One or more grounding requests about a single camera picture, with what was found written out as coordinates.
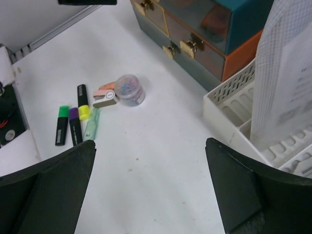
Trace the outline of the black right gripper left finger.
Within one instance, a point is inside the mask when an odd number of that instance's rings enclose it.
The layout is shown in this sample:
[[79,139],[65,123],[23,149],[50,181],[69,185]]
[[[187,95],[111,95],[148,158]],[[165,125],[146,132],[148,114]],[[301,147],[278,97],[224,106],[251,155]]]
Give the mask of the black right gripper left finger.
[[96,156],[87,140],[0,178],[2,234],[73,234]]

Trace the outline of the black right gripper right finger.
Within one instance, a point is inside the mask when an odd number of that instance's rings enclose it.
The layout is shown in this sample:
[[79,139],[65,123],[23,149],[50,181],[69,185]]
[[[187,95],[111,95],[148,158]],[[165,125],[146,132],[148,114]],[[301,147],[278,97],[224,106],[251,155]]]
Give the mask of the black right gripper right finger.
[[214,138],[206,157],[227,234],[310,234],[312,180],[251,159]]

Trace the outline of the clear mesh document pouch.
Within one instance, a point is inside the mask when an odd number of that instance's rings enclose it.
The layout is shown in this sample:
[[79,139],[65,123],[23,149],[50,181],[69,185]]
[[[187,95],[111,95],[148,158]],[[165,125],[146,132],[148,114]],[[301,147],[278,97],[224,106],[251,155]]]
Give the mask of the clear mesh document pouch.
[[261,35],[255,62],[257,81],[273,90],[274,111],[301,103],[312,104],[312,3],[309,0],[273,2]]

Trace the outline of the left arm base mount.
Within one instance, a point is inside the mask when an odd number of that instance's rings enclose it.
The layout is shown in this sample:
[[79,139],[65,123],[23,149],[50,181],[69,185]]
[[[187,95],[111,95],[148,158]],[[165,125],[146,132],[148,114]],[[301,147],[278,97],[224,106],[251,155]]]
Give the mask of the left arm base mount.
[[16,84],[0,83],[0,147],[12,142],[28,129]]

